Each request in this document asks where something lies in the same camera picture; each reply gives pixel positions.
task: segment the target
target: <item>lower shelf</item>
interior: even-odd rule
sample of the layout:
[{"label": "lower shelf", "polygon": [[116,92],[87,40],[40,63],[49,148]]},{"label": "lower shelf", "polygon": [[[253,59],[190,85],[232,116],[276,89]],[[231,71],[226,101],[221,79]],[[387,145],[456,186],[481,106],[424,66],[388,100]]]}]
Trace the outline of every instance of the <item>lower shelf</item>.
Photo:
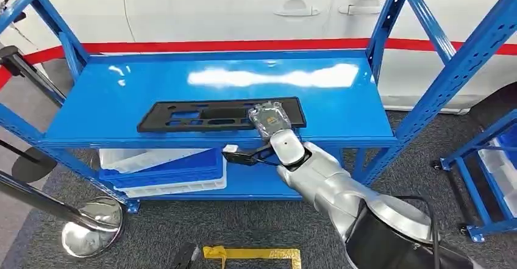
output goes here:
[{"label": "lower shelf", "polygon": [[[341,164],[340,149],[326,150]],[[149,196],[142,200],[300,200],[302,196],[289,188],[271,165],[257,164],[252,167],[228,163],[227,186],[221,190],[193,193]]]}]

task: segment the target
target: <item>blue shelf frame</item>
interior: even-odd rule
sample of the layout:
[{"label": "blue shelf frame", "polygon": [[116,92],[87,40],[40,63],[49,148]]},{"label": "blue shelf frame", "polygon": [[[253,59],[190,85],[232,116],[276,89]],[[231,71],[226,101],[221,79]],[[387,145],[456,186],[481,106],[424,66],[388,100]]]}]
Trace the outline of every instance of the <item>blue shelf frame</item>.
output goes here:
[{"label": "blue shelf frame", "polygon": [[[380,151],[366,164],[365,168],[363,166],[367,148],[360,146],[357,149],[358,156],[352,175],[366,185],[371,184],[381,175],[388,164],[433,120],[440,109],[517,30],[517,0],[499,0],[461,49],[456,52],[424,0],[386,0],[365,50],[365,58],[376,82],[379,80],[385,43],[406,1],[444,62],[444,68],[414,109],[394,130],[396,137],[394,144],[379,146]],[[72,76],[77,80],[91,57],[49,0],[16,0],[10,9],[0,15],[0,31],[4,30],[29,4],[61,41]],[[139,200],[128,199],[125,194],[115,191],[108,182],[101,181],[91,168],[66,150],[42,144],[43,134],[3,105],[0,105],[0,125],[127,205],[128,211],[138,210]]]},{"label": "blue shelf frame", "polygon": [[[498,135],[506,132],[512,126],[517,124],[517,109],[512,110],[504,117],[499,119],[497,122],[492,124],[486,130],[484,130],[481,134],[475,136],[470,142],[465,144],[460,149],[453,152],[451,155],[441,158],[441,166],[445,171],[451,171],[452,166],[456,165],[458,171],[460,172],[463,181],[465,182],[465,186],[469,191],[469,194],[472,198],[474,206],[481,218],[483,225],[469,225],[467,226],[467,230],[469,235],[474,242],[484,242],[485,236],[489,234],[495,234],[498,232],[505,231],[517,231],[517,217],[512,215],[512,212],[508,208],[508,205],[504,201],[503,193],[501,192],[496,180],[492,176],[492,174],[487,170],[487,167],[483,163],[483,160],[478,154],[478,150],[481,149],[492,149],[492,150],[500,150],[500,151],[515,151],[515,148],[512,147],[497,147],[488,145],[489,142],[496,138]],[[490,186],[491,191],[496,198],[497,204],[501,209],[504,220],[494,222],[483,203],[483,200],[472,180],[470,172],[465,165],[465,158],[468,156],[474,156],[477,164],[481,168],[485,179]]]}]

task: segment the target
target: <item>stacked plastic bin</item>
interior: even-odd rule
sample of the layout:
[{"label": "stacked plastic bin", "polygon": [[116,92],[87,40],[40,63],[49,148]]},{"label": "stacked plastic bin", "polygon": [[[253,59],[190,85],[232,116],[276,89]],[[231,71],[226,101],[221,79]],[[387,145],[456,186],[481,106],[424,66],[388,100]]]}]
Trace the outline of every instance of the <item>stacked plastic bin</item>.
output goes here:
[{"label": "stacked plastic bin", "polygon": [[[508,139],[507,136],[505,139],[499,136],[490,142],[490,146],[509,146]],[[481,149],[478,153],[487,171],[497,182],[510,212],[517,217],[517,158],[511,157],[512,152],[506,150]]]},{"label": "stacked plastic bin", "polygon": [[130,198],[226,187],[220,149],[101,149],[99,177]]}]

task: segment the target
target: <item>floor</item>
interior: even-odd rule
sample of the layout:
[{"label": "floor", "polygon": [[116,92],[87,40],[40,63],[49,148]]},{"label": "floor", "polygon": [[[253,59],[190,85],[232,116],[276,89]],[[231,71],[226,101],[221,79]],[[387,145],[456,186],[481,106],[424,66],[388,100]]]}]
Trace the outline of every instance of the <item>floor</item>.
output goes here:
[{"label": "floor", "polygon": [[[13,86],[14,92],[0,91],[2,102],[6,99],[9,101],[10,95],[21,89],[16,88],[20,85],[9,86]],[[373,188],[392,195],[428,196],[439,219],[440,234],[445,242],[464,250],[485,268],[509,269],[517,268],[517,235],[493,235],[487,237],[484,243],[472,243],[460,235],[456,225],[463,221],[463,217],[449,180],[443,172],[429,166],[431,160],[450,153],[470,140],[479,132],[480,125],[490,124],[503,114],[504,109],[517,105],[515,100],[509,104],[503,101],[508,100],[504,98],[496,101],[497,107],[494,107],[494,102],[481,103],[465,116],[439,115],[390,165],[373,184]],[[18,107],[27,113],[38,110],[34,117],[26,117],[32,123],[39,123],[38,127],[44,128],[53,116],[51,106],[39,106],[33,100],[13,103],[18,103]],[[394,126],[404,117],[404,113],[389,112],[389,117]],[[10,135],[5,132],[0,135],[10,141],[14,140],[12,137],[4,137]],[[96,164],[95,153],[81,150],[74,152],[89,164]],[[9,160],[13,159],[12,156],[3,157],[1,168],[9,170]],[[463,182],[456,173],[454,177],[466,202],[467,211],[475,214]],[[36,185],[43,185],[46,193],[73,206],[101,195],[101,192],[60,165],[46,182],[43,180]],[[170,268],[178,248],[187,241],[201,246],[298,248],[301,250],[303,268],[350,268],[344,259],[343,245],[330,222],[303,202],[143,202],[139,214],[128,215],[126,230],[116,245],[100,256],[84,260],[70,258],[63,252],[60,246],[62,221],[36,210],[29,212],[28,207],[5,196],[0,197],[0,204],[8,207],[0,212],[0,262],[4,259],[0,266],[2,269]],[[220,268],[220,262],[200,260],[193,268]],[[226,268],[282,269],[290,268],[290,264],[286,260],[230,260]]]},{"label": "floor", "polygon": [[[65,92],[68,92],[71,81],[62,61],[50,62],[46,65],[51,78]],[[14,110],[18,115],[30,122],[40,131],[44,131],[52,121],[57,107],[47,100],[36,88],[32,87],[24,79],[11,79],[0,91],[0,101]],[[0,140],[10,143],[14,147],[24,151],[30,147],[18,137],[0,128]],[[6,149],[0,149],[0,170],[8,174],[18,156]],[[32,183],[36,188],[42,188],[48,176]],[[0,263],[11,248],[12,242],[18,235],[31,207],[8,196],[0,196]]]}]

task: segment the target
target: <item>chrome stanchion base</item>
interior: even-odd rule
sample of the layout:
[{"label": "chrome stanchion base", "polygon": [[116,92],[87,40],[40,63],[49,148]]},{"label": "chrome stanchion base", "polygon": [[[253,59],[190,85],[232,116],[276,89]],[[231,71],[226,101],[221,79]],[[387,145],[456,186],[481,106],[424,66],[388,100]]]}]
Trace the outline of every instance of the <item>chrome stanchion base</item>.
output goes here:
[{"label": "chrome stanchion base", "polygon": [[73,222],[63,228],[61,240],[66,252],[74,257],[86,258],[108,248],[120,235],[124,212],[120,203],[109,197],[99,197],[86,203],[79,210],[95,220],[118,226],[116,232],[91,231]]}]

